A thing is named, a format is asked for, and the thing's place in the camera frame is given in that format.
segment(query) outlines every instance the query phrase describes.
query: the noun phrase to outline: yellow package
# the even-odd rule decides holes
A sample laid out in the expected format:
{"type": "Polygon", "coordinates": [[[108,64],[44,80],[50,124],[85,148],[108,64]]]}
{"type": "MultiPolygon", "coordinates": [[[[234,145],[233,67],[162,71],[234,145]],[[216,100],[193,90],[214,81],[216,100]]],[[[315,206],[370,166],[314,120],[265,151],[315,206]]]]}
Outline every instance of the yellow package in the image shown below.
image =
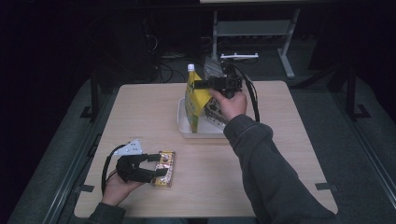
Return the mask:
{"type": "Polygon", "coordinates": [[[186,115],[189,121],[191,132],[197,133],[198,131],[198,120],[202,113],[202,109],[206,103],[212,98],[209,90],[195,90],[194,81],[202,80],[194,69],[194,64],[188,65],[189,80],[187,82],[186,94],[185,94],[185,107],[186,115]]]}

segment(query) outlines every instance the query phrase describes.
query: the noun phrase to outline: dark background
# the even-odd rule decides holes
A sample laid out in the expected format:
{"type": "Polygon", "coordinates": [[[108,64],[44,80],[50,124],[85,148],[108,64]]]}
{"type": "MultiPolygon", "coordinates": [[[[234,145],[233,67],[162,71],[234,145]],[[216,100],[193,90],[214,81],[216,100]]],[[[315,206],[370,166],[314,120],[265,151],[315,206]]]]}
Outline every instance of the dark background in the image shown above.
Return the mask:
{"type": "MultiPolygon", "coordinates": [[[[108,7],[90,1],[0,3],[1,223],[12,213],[73,97],[93,71],[104,91],[123,83],[150,83],[157,76],[159,55],[168,50],[200,55],[200,37],[211,36],[208,11],[156,11],[147,16],[103,8],[108,7]],[[102,10],[87,9],[92,6],[102,10]],[[156,52],[148,52],[152,43],[147,34],[161,41],[156,52]],[[101,82],[103,76],[114,81],[101,82]]],[[[393,12],[385,1],[306,8],[295,36],[318,38],[313,68],[340,57],[353,61],[358,76],[396,120],[393,12]]],[[[262,12],[247,15],[260,17],[262,12]]]]}

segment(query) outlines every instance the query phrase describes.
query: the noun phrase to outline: bottle cap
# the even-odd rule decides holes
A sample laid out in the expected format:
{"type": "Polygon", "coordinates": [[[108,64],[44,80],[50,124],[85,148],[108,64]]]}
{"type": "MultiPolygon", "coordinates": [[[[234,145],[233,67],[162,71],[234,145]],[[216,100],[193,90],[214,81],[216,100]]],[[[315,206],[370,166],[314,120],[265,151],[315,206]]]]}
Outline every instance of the bottle cap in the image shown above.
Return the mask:
{"type": "Polygon", "coordinates": [[[193,63],[189,63],[189,65],[187,65],[187,69],[189,70],[189,72],[195,71],[195,67],[193,63]]]}

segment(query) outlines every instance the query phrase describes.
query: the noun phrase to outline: gray carpet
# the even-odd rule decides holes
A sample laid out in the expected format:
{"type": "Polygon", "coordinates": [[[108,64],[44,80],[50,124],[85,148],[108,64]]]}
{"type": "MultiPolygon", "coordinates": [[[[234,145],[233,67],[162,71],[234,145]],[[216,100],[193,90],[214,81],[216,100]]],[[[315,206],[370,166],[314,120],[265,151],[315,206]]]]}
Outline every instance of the gray carpet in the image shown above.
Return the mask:
{"type": "MultiPolygon", "coordinates": [[[[287,79],[276,48],[279,42],[272,42],[263,48],[260,59],[240,67],[253,80],[284,80],[289,85],[299,83],[317,71],[308,71],[314,40],[293,41],[289,58],[296,74],[287,79]]],[[[247,53],[255,52],[246,49],[247,53]]],[[[181,74],[186,74],[189,59],[163,60],[181,74]]],[[[170,82],[184,82],[183,76],[163,67],[163,79],[170,82]]],[[[389,175],[396,176],[396,127],[386,112],[376,102],[371,89],[358,79],[357,103],[364,105],[372,116],[351,122],[346,116],[343,103],[345,94],[331,93],[325,86],[330,77],[325,77],[304,90],[291,90],[292,97],[302,117],[318,161],[329,183],[334,186],[333,196],[338,205],[337,216],[346,224],[387,224],[396,220],[396,210],[383,190],[372,165],[364,151],[355,126],[364,133],[383,162],[389,175]]],[[[101,94],[100,115],[95,122],[79,117],[83,108],[90,105],[90,83],[81,87],[70,106],[63,123],[55,134],[29,186],[26,188],[9,223],[81,223],[83,220],[73,214],[78,199],[78,186],[83,183],[91,159],[87,153],[95,137],[106,125],[106,119],[117,96],[101,94]]],[[[141,219],[126,218],[124,223],[140,223],[141,219]]]]}

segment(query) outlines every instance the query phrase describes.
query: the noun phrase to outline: person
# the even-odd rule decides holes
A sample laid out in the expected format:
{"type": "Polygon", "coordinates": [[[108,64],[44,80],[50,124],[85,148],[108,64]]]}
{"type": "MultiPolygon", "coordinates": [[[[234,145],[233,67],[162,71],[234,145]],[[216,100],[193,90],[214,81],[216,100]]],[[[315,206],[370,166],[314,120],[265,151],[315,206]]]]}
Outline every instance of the person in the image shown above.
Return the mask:
{"type": "MultiPolygon", "coordinates": [[[[272,129],[246,115],[246,95],[238,91],[227,99],[218,91],[210,93],[229,121],[224,135],[239,158],[245,193],[257,220],[262,224],[339,223],[337,216],[312,196],[279,153],[272,140],[272,129]]],[[[103,200],[87,223],[121,223],[125,210],[117,205],[141,185],[111,176],[103,200]]]]}

